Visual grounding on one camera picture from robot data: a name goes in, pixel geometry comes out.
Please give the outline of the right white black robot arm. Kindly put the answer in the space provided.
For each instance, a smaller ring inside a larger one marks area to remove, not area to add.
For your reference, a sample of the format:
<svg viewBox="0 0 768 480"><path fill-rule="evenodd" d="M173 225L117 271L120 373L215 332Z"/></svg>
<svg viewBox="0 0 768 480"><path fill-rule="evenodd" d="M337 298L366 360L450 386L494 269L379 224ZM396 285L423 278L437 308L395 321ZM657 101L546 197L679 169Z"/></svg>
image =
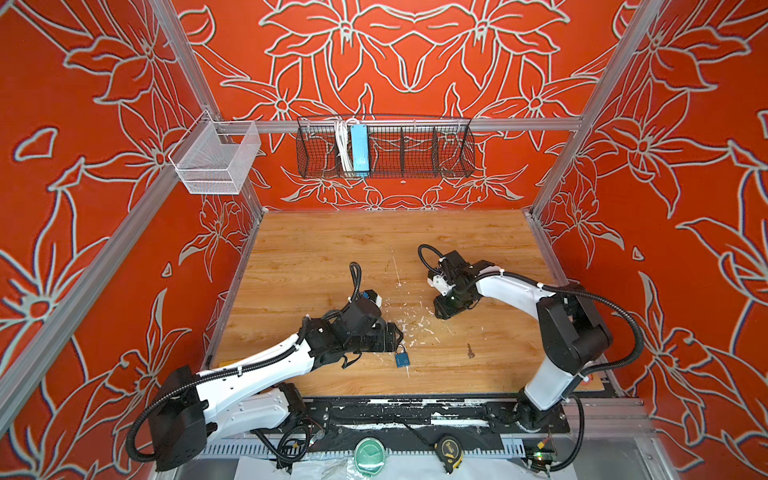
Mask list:
<svg viewBox="0 0 768 480"><path fill-rule="evenodd" d="M429 244L417 247L427 268L428 284L437 290L435 316L448 320L483 298L498 300L538 322L545 358L518 396L514 421L535 432L548 422L555 407L589 375L626 367L644 350L638 322L616 303L575 284L553 286L507 271L489 262L470 264L457 252L441 253ZM597 360L612 345L613 336L596 305L601 303L629 325L632 350L619 360Z"/></svg>

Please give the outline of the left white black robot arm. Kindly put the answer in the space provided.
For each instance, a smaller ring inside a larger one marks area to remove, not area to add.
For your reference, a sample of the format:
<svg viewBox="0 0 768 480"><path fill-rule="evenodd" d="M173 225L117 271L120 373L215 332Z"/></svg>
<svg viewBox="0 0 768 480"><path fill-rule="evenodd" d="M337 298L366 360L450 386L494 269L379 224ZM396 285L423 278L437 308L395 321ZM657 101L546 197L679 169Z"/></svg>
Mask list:
<svg viewBox="0 0 768 480"><path fill-rule="evenodd" d="M319 426L292 379L327 365L348 368L368 352L395 352L404 338L396 323L383 319L381 297L361 288L361 266L353 262L349 270L347 303L305 316L286 340L227 367L174 370L129 428L128 457L164 472L211 442L251 433L280 467L302 460Z"/></svg>

